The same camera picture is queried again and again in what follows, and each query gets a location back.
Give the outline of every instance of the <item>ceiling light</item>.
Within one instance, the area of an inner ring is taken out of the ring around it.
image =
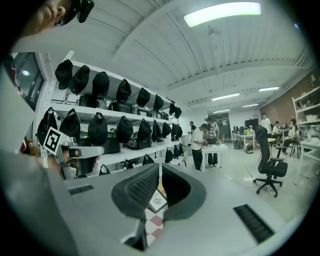
[[[220,112],[225,112],[225,111],[230,111],[230,109],[219,110],[219,111],[213,111],[213,113],[220,113]]]
[[[237,15],[260,15],[261,6],[258,2],[229,2],[210,6],[184,16],[190,28],[220,18]]]
[[[274,91],[274,90],[278,90],[280,87],[270,87],[270,88],[263,88],[263,89],[259,89],[259,92],[264,92],[264,91]]]
[[[253,106],[258,106],[259,104],[251,104],[251,105],[246,105],[246,106],[243,106],[243,108],[246,108],[246,107],[253,107]]]
[[[213,98],[212,101],[222,100],[222,99],[225,99],[225,98],[230,98],[230,97],[239,96],[239,95],[240,95],[240,93],[230,94],[230,95],[221,96],[221,97],[218,97],[218,98]]]

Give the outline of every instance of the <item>checkered pattern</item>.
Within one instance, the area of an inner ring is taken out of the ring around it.
[[[162,180],[159,180],[158,189],[160,192],[166,196],[164,187],[162,186]],[[146,231],[146,241],[148,246],[150,246],[153,241],[161,236],[162,230],[164,229],[163,219],[164,219],[164,212],[168,209],[166,205],[163,209],[161,209],[158,213],[154,213],[150,209],[145,209],[145,231]]]

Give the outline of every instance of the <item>air vent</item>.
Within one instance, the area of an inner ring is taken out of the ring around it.
[[[80,194],[83,192],[86,192],[88,190],[93,190],[94,187],[87,184],[87,185],[83,185],[83,186],[78,186],[78,187],[74,187],[74,188],[70,188],[68,189],[70,195],[75,195],[75,194]]]
[[[233,209],[259,244],[274,234],[268,225],[247,204]]]

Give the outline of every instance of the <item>desk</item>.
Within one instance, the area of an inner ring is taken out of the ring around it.
[[[301,146],[301,156],[300,156],[300,161],[299,161],[299,167],[298,171],[295,175],[295,179],[293,181],[294,184],[297,184],[299,175],[301,173],[301,170],[303,169],[303,161],[305,157],[309,157],[311,159],[317,160],[320,162],[320,156],[316,156],[314,153],[320,151],[320,143],[314,143],[314,142],[308,142],[306,140],[303,140],[300,142]]]
[[[202,147],[202,171],[205,171],[206,168],[206,162],[207,162],[207,157],[206,154],[214,154],[214,153],[222,153],[221,154],[221,160],[220,160],[220,168],[223,167],[223,163],[225,161],[225,151],[228,150],[228,147],[226,144],[220,144],[220,145],[208,145]]]

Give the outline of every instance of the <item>floor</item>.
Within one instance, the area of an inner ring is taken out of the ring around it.
[[[260,149],[256,149],[253,154],[247,154],[242,149],[234,149],[233,144],[230,142],[226,143],[226,145],[228,146],[228,150],[225,152],[223,168],[220,168],[218,164],[217,167],[206,167],[206,172],[217,172],[244,187],[272,206],[287,222],[308,210],[320,186],[320,176],[315,175],[315,172],[319,170],[319,162],[306,159],[303,165],[305,167],[304,172],[301,172],[297,184],[294,184],[300,160],[297,158],[297,153],[289,157],[291,148],[288,148],[288,155],[280,155],[288,164],[288,170],[284,177],[277,178],[278,181],[283,182],[283,185],[282,187],[277,184],[275,185],[278,190],[278,197],[274,198],[275,193],[270,186],[263,188],[260,194],[256,194],[258,187],[263,182],[257,181],[253,183],[253,179],[266,178],[265,175],[260,174],[258,171]],[[185,154],[188,154],[189,148],[184,148]],[[273,148],[272,153],[273,157],[276,157],[278,150]],[[186,159],[186,164],[188,168],[195,169],[192,156]],[[149,245],[162,233],[164,211],[165,209],[154,214],[149,209],[145,210],[147,218],[145,227]]]

